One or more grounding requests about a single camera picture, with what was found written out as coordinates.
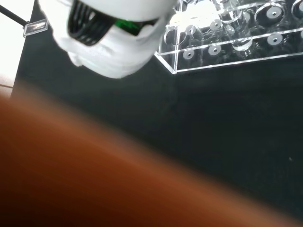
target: blurry orange object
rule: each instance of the blurry orange object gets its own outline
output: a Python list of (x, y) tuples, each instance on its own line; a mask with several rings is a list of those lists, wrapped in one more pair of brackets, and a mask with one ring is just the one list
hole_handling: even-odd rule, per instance
[(0, 226), (301, 226), (46, 99), (0, 98), (0, 132)]

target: white wall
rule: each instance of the white wall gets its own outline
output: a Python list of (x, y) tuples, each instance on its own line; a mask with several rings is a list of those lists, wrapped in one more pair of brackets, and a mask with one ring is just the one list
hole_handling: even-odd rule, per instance
[[(12, 11), (22, 19), (29, 21), (34, 0), (0, 0), (0, 5)], [(0, 90), (11, 93), (24, 46), (22, 26), (0, 13)]]

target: glass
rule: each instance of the glass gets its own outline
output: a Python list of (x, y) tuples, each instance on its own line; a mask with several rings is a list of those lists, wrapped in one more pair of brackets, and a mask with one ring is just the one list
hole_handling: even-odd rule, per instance
[(303, 54), (303, 0), (180, 0), (155, 53), (173, 74)]

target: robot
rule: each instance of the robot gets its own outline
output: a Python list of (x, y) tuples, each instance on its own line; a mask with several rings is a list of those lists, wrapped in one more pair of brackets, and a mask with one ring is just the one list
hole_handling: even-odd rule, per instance
[(109, 77), (138, 71), (153, 56), (177, 0), (39, 0), (72, 63)]

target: black rod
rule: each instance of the black rod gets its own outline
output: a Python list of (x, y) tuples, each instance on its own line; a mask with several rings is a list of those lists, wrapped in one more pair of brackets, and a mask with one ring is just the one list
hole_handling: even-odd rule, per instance
[(5, 16), (9, 17), (10, 19), (16, 21), (18, 24), (25, 26), (28, 24), (27, 21), (25, 21), (24, 19), (18, 17), (16, 14), (12, 13), (11, 11), (9, 11), (7, 8), (3, 7), (0, 5), (0, 13), (4, 14)]

